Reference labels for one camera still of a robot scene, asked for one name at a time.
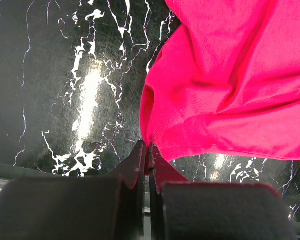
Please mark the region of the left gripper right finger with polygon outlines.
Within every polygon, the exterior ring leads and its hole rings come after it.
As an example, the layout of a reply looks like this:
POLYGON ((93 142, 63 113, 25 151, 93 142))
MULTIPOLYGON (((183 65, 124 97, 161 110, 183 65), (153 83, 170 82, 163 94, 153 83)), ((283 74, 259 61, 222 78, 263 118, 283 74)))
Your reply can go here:
POLYGON ((282 198, 260 183, 190 182, 148 149, 154 240, 295 240, 282 198))

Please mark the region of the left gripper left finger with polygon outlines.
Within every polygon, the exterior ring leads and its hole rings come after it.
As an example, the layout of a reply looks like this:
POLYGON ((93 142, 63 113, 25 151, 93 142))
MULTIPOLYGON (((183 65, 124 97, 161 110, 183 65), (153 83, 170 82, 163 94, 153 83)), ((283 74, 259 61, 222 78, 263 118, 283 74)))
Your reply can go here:
POLYGON ((139 240, 146 145, 105 176, 27 177, 0 192, 0 240, 139 240))

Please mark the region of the bright pink t-shirt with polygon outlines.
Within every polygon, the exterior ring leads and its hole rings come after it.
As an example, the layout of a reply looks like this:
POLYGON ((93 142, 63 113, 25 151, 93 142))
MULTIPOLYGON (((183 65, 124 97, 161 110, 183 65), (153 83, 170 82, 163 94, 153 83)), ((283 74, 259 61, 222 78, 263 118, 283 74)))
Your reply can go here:
POLYGON ((163 157, 300 161, 300 0, 168 0, 180 26, 141 97, 163 157))

